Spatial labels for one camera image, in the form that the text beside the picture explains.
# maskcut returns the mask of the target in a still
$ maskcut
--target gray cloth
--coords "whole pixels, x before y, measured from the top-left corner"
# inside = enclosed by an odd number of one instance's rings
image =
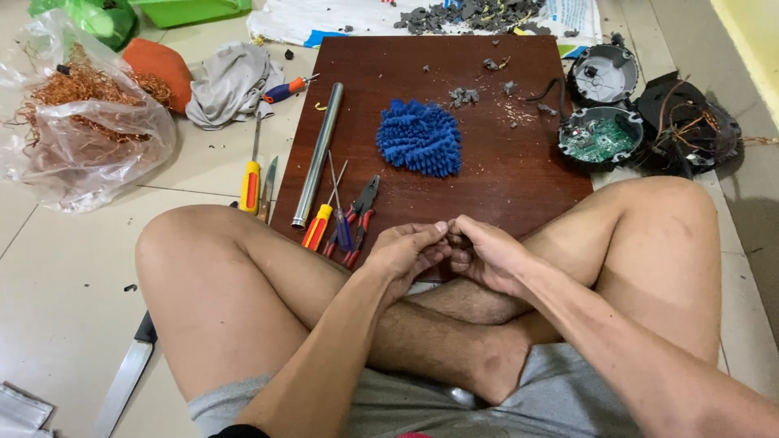
[[[192,420],[204,436],[219,433],[272,377],[230,383],[192,400]],[[641,436],[622,402],[568,344],[533,347],[519,389],[494,408],[468,408],[447,397],[443,388],[412,381],[364,370],[352,398],[347,436],[394,438],[406,432],[435,438]]]
[[[192,81],[187,117],[207,131],[222,129],[233,120],[245,122],[258,112],[273,115],[262,100],[266,90],[284,83],[281,66],[267,49],[254,44],[230,45],[203,61],[204,76]]]

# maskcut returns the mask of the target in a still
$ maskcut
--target screwdriver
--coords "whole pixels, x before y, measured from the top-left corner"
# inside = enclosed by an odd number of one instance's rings
[[[349,223],[344,218],[344,211],[340,209],[340,198],[338,197],[338,184],[336,183],[336,172],[333,170],[333,155],[327,151],[327,157],[330,159],[330,173],[333,174],[333,185],[336,186],[336,233],[338,235],[338,246],[343,251],[351,251],[351,230]]]
[[[259,152],[259,123],[263,116],[257,112],[257,127],[254,131],[254,148],[252,149],[252,160],[246,163],[246,173],[244,173],[243,183],[241,184],[241,202],[238,208],[251,214],[257,215],[259,208],[259,163],[257,162],[257,153]]]
[[[263,100],[269,104],[281,102],[287,97],[290,97],[293,93],[304,90],[305,86],[313,81],[317,76],[319,76],[319,73],[316,73],[310,78],[297,78],[290,83],[282,83],[281,85],[275,86],[268,90],[267,93],[263,94]]]
[[[349,164],[349,160],[346,160],[344,162],[344,166],[341,168],[341,173],[338,175],[336,187],[338,184],[340,184],[341,177],[344,176],[344,171],[346,170],[347,164]],[[330,220],[330,214],[333,212],[333,208],[330,206],[330,202],[333,201],[333,195],[336,193],[336,187],[333,187],[333,191],[330,193],[330,198],[327,200],[327,203],[322,204],[322,206],[319,208],[319,212],[316,214],[316,218],[311,221],[311,224],[308,226],[308,230],[305,232],[303,246],[308,249],[313,249],[314,251],[319,249],[319,243],[322,241],[322,236],[325,234],[325,230],[327,229],[327,221]]]

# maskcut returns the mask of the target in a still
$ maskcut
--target yellow screwdriver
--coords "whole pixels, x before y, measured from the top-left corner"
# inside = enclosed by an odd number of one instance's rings
[[[257,209],[259,208],[259,163],[257,162],[257,153],[259,152],[259,123],[262,120],[263,115],[258,110],[252,160],[246,163],[246,173],[241,184],[241,203],[238,204],[238,208],[253,215],[257,215]]]
[[[336,186],[340,183],[340,177],[344,176],[344,171],[346,170],[346,165],[349,164],[349,160],[346,160],[344,162],[344,166],[341,168],[341,173],[338,175],[338,181],[336,182]],[[311,221],[311,224],[308,226],[308,231],[305,232],[305,237],[303,238],[303,246],[305,246],[308,249],[313,249],[316,251],[319,249],[319,243],[322,241],[322,236],[325,234],[325,230],[327,229],[327,221],[330,220],[330,214],[333,212],[333,208],[330,206],[330,202],[333,201],[333,195],[336,193],[336,187],[333,187],[333,192],[330,193],[330,199],[327,200],[327,203],[322,204],[322,206],[319,208],[319,212],[316,214],[316,219]]]

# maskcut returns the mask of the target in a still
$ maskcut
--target small knife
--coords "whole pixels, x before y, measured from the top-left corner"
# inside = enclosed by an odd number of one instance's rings
[[[92,428],[92,438],[109,438],[114,432],[116,423],[119,422],[127,401],[154,352],[155,342],[157,342],[157,331],[154,330],[151,316],[146,311],[125,360],[119,367],[119,372],[116,373],[111,388],[108,389],[108,395],[105,396],[100,413],[97,414],[97,421]]]
[[[276,164],[278,164],[278,162],[278,156],[270,162],[268,173],[265,175],[263,198],[259,201],[259,213],[257,213],[257,217],[266,224],[268,223],[268,219],[270,219],[270,197],[273,195],[273,180],[276,179]]]

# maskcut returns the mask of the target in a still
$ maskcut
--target blue microfiber mitt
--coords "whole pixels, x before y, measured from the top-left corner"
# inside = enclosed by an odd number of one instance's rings
[[[411,99],[389,103],[382,111],[382,124],[376,133],[376,146],[388,163],[406,166],[423,175],[437,177],[460,172],[460,141],[457,120],[438,105],[420,104]]]

